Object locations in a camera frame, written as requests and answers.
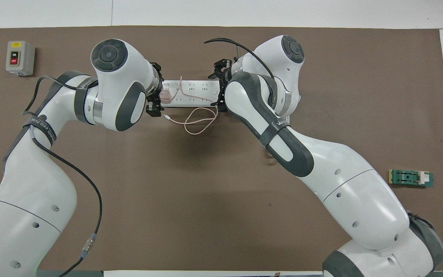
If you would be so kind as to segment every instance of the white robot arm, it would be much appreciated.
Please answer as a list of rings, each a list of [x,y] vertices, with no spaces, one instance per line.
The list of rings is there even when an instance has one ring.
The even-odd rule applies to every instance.
[[[0,184],[0,277],[30,277],[72,217],[76,191],[71,180],[32,140],[46,149],[64,124],[80,120],[124,131],[147,112],[160,114],[160,67],[119,39],[100,42],[91,54],[97,78],[62,74],[18,135],[3,165]],[[85,245],[82,260],[95,240]]]
[[[222,100],[353,238],[324,261],[325,277],[424,277],[433,271],[443,261],[434,228],[408,215],[380,175],[350,147],[306,137],[285,120],[300,100],[300,44],[281,35],[254,54],[218,74],[225,83]]]

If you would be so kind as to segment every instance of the gray switch box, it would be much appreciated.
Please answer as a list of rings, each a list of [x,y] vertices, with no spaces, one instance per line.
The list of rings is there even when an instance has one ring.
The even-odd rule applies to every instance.
[[[7,64],[8,72],[19,76],[33,74],[33,62],[35,59],[35,47],[21,40],[8,42]]]

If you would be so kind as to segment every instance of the power strip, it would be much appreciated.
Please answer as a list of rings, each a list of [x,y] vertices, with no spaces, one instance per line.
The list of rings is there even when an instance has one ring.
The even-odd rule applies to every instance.
[[[166,80],[160,99],[162,107],[211,107],[210,104],[218,100],[219,92],[220,83],[215,80]]]

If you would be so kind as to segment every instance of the cable plug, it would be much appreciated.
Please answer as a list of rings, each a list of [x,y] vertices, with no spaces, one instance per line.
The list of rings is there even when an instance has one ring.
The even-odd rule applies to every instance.
[[[81,250],[80,258],[85,259],[87,257],[88,253],[90,253],[90,251],[92,250],[93,244],[95,244],[96,238],[97,238],[97,234],[93,233],[91,235],[91,237],[85,243],[85,246],[83,247],[83,249]]]

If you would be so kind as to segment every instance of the black strap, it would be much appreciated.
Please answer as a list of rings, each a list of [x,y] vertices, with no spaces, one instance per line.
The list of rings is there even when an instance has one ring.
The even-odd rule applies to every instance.
[[[51,125],[47,121],[45,121],[44,119],[42,119],[40,117],[32,115],[25,122],[23,127],[30,126],[30,125],[35,126],[40,131],[42,131],[42,133],[44,133],[44,135],[47,137],[47,139],[51,143],[51,146],[52,146],[52,144],[54,144],[54,142],[57,139],[57,135],[54,132],[54,130],[52,129]]]
[[[271,124],[267,126],[267,128],[262,132],[261,137],[259,138],[260,143],[266,148],[268,144],[273,140],[273,137],[276,136],[276,134],[286,126],[290,126],[290,123],[288,123],[285,118],[280,117],[276,118]]]
[[[87,97],[88,89],[98,85],[98,79],[95,77],[86,78],[81,84],[76,87],[74,94],[74,114],[79,121],[91,124],[87,121],[85,116],[85,99]]]
[[[276,97],[278,96],[276,91],[278,91],[278,87],[276,86],[275,81],[271,79],[271,77],[266,75],[260,75],[260,76],[264,79],[269,89],[268,105],[272,109],[275,109],[277,101]]]

